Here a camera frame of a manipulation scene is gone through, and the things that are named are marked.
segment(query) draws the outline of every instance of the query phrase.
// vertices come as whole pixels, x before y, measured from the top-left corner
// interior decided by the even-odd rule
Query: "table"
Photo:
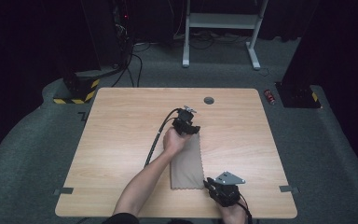
[[[269,0],[263,0],[260,11],[257,15],[243,14],[218,14],[218,13],[191,13],[190,0],[187,0],[186,8],[186,33],[183,49],[182,66],[190,66],[190,27],[203,28],[228,28],[228,29],[249,29],[254,30],[250,42],[246,42],[246,49],[252,61],[254,70],[260,70],[261,66],[255,54],[255,41],[264,18],[264,13]]]
[[[214,103],[204,103],[213,97]],[[253,89],[101,88],[98,90],[56,214],[109,217],[127,183],[143,169],[165,117],[177,107],[197,110],[205,177],[229,171],[255,218],[293,218],[296,205],[287,186],[260,96]],[[162,151],[162,138],[153,158]],[[220,217],[206,189],[171,190],[169,167],[140,217]]]

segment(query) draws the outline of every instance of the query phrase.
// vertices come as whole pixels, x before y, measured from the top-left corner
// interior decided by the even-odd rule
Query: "gray cloth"
[[[171,161],[171,189],[203,189],[200,133],[193,134]]]

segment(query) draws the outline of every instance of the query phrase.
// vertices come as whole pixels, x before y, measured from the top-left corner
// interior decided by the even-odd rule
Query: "red can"
[[[272,92],[270,90],[265,90],[264,91],[264,95],[266,96],[267,101],[271,104],[271,105],[275,105],[275,98],[272,95]]]

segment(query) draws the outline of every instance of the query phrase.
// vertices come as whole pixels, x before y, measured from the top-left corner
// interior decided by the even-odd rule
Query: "white metal stand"
[[[258,15],[241,14],[210,14],[210,13],[190,13],[190,0],[187,0],[186,9],[186,37],[183,50],[183,67],[190,66],[190,48],[189,36],[190,27],[203,28],[227,28],[227,29],[249,29],[254,30],[251,42],[246,42],[246,48],[252,61],[254,70],[260,69],[260,63],[255,55],[255,41],[260,30],[261,22],[264,18],[267,3],[269,0],[263,0]]]

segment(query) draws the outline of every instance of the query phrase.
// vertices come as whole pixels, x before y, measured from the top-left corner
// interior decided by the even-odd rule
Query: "person's right hand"
[[[246,207],[246,203],[243,200],[239,200],[239,203]],[[237,204],[230,207],[223,207],[219,203],[216,203],[222,214],[225,224],[244,224],[246,220],[246,212]]]
[[[181,136],[171,127],[164,135],[164,152],[169,152],[172,156],[175,156],[183,149],[190,138],[191,134]]]

